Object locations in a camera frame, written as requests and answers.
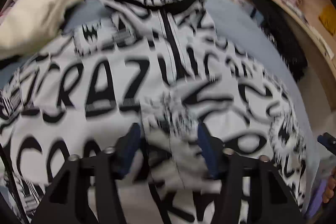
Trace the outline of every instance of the wooden cabinet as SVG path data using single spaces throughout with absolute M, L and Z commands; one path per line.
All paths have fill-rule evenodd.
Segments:
M 309 25 L 314 27 L 325 42 L 336 55 L 336 37 L 324 28 L 319 20 L 324 7 L 331 5 L 330 0 L 302 0 L 299 9 L 304 13 L 309 25 L 301 20 L 296 13 L 291 10 L 281 0 L 272 0 L 280 6 L 295 22 L 302 31 L 307 34 L 305 41 L 298 39 L 303 51 L 305 52 L 309 66 L 317 73 L 324 88 L 331 110 L 336 110 L 336 56 L 330 59 L 325 45 L 312 32 Z

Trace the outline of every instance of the light blue bedsheet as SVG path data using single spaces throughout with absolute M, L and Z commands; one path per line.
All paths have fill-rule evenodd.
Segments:
M 290 97 L 294 102 L 299 126 L 305 133 L 307 141 L 307 187 L 303 207 L 303 210 L 306 210 L 310 199 L 310 189 L 320 158 L 316 148 L 317 142 L 313 138 L 298 86 L 290 71 L 281 60 L 278 51 L 238 5 L 229 0 L 207 0 L 206 9 L 214 20 L 218 35 L 223 35 L 244 48 L 249 54 L 260 61 L 269 72 L 277 75 L 289 91 Z M 109 12 L 98 0 L 86 0 L 85 4 L 82 4 L 74 11 L 65 31 L 84 22 L 108 15 Z M 11 66 L 6 68 L 6 70 L 0 71 L 0 87 L 9 79 L 15 67 Z

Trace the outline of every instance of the black and white jacket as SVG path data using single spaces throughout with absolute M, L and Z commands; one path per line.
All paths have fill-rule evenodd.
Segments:
M 205 179 L 201 122 L 223 148 L 271 158 L 301 207 L 305 140 L 286 88 L 217 37 L 205 0 L 101 2 L 110 17 L 50 42 L 1 90 L 0 143 L 28 217 L 69 155 L 113 146 L 134 122 L 142 125 L 150 169 L 144 174 L 139 150 L 120 182 L 128 223 L 211 222 L 221 182 Z M 249 178 L 243 182 L 248 196 Z M 7 176 L 1 183 L 8 185 Z M 242 200 L 241 221 L 248 206 Z

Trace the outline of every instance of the folded cloth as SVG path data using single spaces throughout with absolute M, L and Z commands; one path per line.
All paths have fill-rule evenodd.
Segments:
M 336 9 L 330 4 L 323 8 L 322 13 L 319 16 L 319 20 L 331 35 L 336 32 Z
M 80 0 L 18 0 L 0 26 L 0 59 L 31 54 L 59 33 L 65 10 Z

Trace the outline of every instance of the bat logo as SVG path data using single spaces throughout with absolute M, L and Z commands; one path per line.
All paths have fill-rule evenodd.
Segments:
M 93 36 L 95 36 L 96 40 L 98 39 L 97 30 L 101 28 L 101 22 L 99 21 L 96 26 L 92 25 L 91 30 L 89 30 L 88 26 L 85 24 L 86 29 L 84 29 L 84 25 L 82 25 L 83 35 L 86 41 L 89 41 L 89 37 L 93 42 Z

